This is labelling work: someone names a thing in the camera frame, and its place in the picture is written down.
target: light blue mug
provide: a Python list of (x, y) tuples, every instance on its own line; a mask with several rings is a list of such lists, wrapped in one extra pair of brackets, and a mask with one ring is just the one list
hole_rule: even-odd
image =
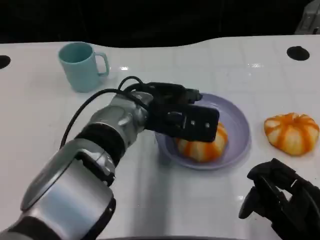
[[(102, 83), (100, 77), (109, 74), (106, 54), (95, 52), (88, 43), (69, 43), (60, 49), (58, 56), (66, 78), (77, 92), (87, 93), (94, 90)], [(103, 57), (106, 72), (98, 72), (96, 56)]]

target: white table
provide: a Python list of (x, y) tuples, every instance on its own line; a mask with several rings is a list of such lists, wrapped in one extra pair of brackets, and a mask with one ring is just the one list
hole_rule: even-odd
[[(92, 94), (71, 90), (57, 59), (64, 44), (0, 45), (0, 55), (11, 57), (11, 64), (0, 70), (0, 229), (18, 218), (28, 184), (58, 149), (71, 116)], [(310, 59), (290, 59), (286, 51), (291, 46), (306, 48)], [(246, 115), (252, 135), (251, 150), (241, 164), (196, 171), (158, 157), (154, 134), (141, 133), (116, 169), (112, 189), (117, 208), (101, 237), (278, 239), (268, 220), (255, 214), (241, 220), (238, 212), (253, 186), (247, 173), (272, 158), (320, 186), (319, 145), (294, 158), (273, 148), (263, 131), (267, 117), (289, 112), (306, 113), (320, 124), (320, 38), (231, 37), (181, 47), (95, 49), (107, 54), (111, 66), (101, 88), (115, 88), (129, 75), (198, 88), (235, 103)], [(111, 98), (102, 96), (86, 108), (71, 137)]]

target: lavender plate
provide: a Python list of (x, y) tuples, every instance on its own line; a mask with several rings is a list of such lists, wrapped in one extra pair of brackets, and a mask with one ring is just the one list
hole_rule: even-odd
[(242, 160), (251, 145), (250, 128), (245, 115), (232, 102), (222, 97), (207, 93), (202, 93), (202, 95), (202, 100), (196, 104), (218, 109), (220, 112), (219, 121), (223, 123), (228, 133), (228, 143), (223, 155), (214, 162), (197, 163), (179, 153), (172, 137), (156, 133), (155, 138), (159, 149), (169, 159), (183, 166), (198, 170), (219, 169)]

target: toy orange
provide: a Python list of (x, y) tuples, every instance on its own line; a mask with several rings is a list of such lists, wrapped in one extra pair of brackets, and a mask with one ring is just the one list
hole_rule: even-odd
[(222, 155), (228, 142), (228, 134), (224, 125), (219, 122), (213, 142), (187, 141), (176, 139), (177, 147), (184, 156), (200, 163), (212, 162)]
[(269, 142), (287, 154), (298, 156), (311, 151), (319, 137), (319, 126), (308, 115), (295, 112), (264, 121)]

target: mug handle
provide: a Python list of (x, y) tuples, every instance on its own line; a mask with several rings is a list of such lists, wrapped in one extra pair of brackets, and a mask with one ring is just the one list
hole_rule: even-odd
[(105, 72), (98, 72), (98, 75), (99, 76), (108, 76), (109, 75), (109, 63), (108, 63), (107, 55), (104, 54), (103, 52), (95, 52), (94, 55), (103, 57), (104, 64), (105, 64)]

